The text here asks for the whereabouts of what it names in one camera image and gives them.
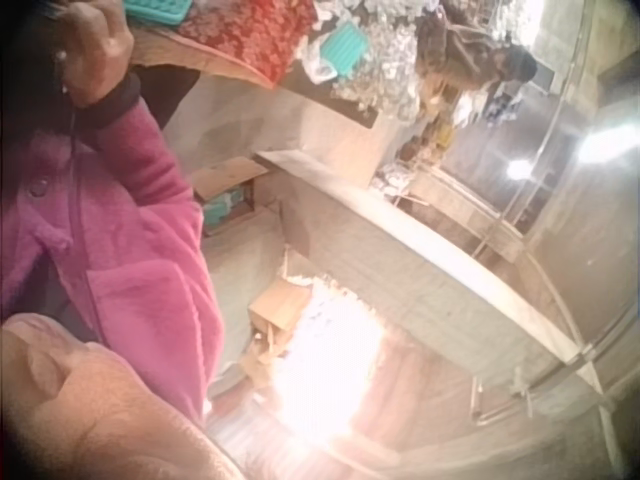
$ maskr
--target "woman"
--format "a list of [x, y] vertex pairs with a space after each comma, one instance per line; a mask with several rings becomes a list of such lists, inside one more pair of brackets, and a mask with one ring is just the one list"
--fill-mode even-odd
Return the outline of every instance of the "woman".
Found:
[[452, 24], [444, 9], [427, 15], [417, 35], [416, 71], [430, 81], [426, 83], [444, 81], [459, 90], [475, 91], [495, 82], [527, 83], [538, 69], [524, 47], [501, 45], [481, 29]]
[[223, 335], [201, 211], [127, 72], [121, 0], [65, 8], [3, 51], [2, 320], [54, 317], [199, 421]]

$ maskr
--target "hand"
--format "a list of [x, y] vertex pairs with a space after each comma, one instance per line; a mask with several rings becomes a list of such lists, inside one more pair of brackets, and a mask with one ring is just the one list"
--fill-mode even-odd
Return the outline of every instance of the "hand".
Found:
[[126, 75], [133, 35], [122, 0], [69, 3], [60, 21], [62, 81], [74, 105], [86, 108], [106, 97]]

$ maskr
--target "bright light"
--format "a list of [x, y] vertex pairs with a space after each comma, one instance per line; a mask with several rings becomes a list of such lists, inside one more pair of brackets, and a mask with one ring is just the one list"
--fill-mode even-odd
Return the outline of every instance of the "bright light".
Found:
[[532, 171], [533, 165], [527, 160], [514, 160], [507, 167], [507, 175], [512, 180], [526, 180]]
[[543, 0], [527, 0], [524, 5], [525, 21], [518, 32], [520, 41], [525, 47], [533, 45], [540, 31], [540, 21], [544, 11]]
[[622, 125], [589, 135], [578, 151], [578, 158], [584, 163], [604, 163], [638, 145], [638, 125]]
[[349, 432], [370, 384], [383, 327], [354, 294], [314, 282], [289, 353], [274, 375], [280, 418], [315, 444]]

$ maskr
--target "person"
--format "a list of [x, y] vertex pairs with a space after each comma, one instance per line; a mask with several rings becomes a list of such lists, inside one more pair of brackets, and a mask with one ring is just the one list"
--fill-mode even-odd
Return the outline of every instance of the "person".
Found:
[[521, 45], [500, 44], [479, 28], [448, 21], [444, 9], [426, 15], [417, 30], [416, 71], [460, 90], [481, 90], [496, 82], [527, 83], [535, 58]]
[[244, 478], [124, 359], [40, 315], [2, 328], [2, 420], [7, 480]]
[[128, 72], [132, 47], [121, 0], [32, 15], [3, 46], [0, 313], [101, 343], [199, 422], [223, 327], [202, 212]]

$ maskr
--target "cardboard box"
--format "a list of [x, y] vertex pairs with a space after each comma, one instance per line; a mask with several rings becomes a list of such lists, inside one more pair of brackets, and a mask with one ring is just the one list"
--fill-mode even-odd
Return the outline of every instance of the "cardboard box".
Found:
[[[281, 343], [292, 335], [310, 300], [310, 286], [301, 287], [277, 278], [249, 305], [249, 318], [259, 332], [273, 335], [274, 342]], [[275, 327], [271, 333], [269, 324]]]

